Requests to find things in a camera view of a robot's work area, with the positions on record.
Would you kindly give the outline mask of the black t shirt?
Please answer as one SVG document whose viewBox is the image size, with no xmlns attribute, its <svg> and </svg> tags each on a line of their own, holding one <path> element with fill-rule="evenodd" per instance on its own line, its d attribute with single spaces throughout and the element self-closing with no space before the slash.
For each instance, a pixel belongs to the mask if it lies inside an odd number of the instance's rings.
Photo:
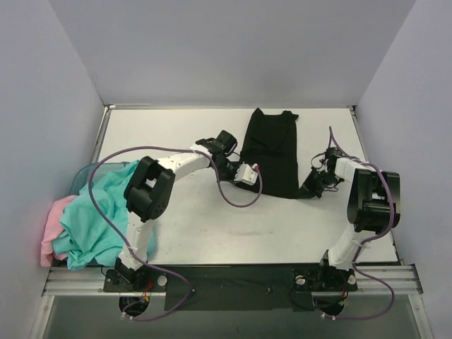
<svg viewBox="0 0 452 339">
<path fill-rule="evenodd" d="M 251 115 L 240 158 L 247 164 L 259 166 L 263 194 L 289 199 L 314 197 L 313 192 L 299 185 L 298 117 L 291 111 L 267 115 L 260 108 Z"/>
</svg>

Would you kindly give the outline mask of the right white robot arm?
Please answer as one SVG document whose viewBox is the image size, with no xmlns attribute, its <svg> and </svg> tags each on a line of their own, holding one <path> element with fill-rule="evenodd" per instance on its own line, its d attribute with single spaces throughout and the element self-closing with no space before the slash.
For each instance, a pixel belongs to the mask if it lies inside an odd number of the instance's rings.
<svg viewBox="0 0 452 339">
<path fill-rule="evenodd" d="M 328 264 L 315 272 L 318 286 L 331 289 L 340 282 L 339 270 L 352 269 L 364 248 L 398 225 L 400 175 L 381 171 L 359 158 L 348 157 L 336 147 L 327 148 L 313 159 L 319 163 L 311 164 L 298 198 L 320 198 L 327 191 L 336 192 L 343 182 L 350 184 L 349 225 L 336 244 L 326 251 Z"/>
</svg>

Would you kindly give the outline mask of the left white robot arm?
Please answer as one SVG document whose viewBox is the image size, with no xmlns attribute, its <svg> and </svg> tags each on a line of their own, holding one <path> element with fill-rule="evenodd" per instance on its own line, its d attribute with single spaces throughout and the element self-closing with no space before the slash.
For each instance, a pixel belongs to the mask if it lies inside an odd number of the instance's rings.
<svg viewBox="0 0 452 339">
<path fill-rule="evenodd" d="M 167 209 L 176 181 L 211 167 L 220 182 L 256 183 L 252 166 L 229 159 L 236 144 L 235 137 L 221 131 L 218 137 L 202 138 L 189 149 L 177 150 L 171 156 L 159 159 L 146 156 L 140 160 L 124 192 L 128 210 L 126 243 L 115 263 L 120 283 L 126 289 L 136 291 L 145 284 L 141 267 L 148 257 L 153 221 Z"/>
</svg>

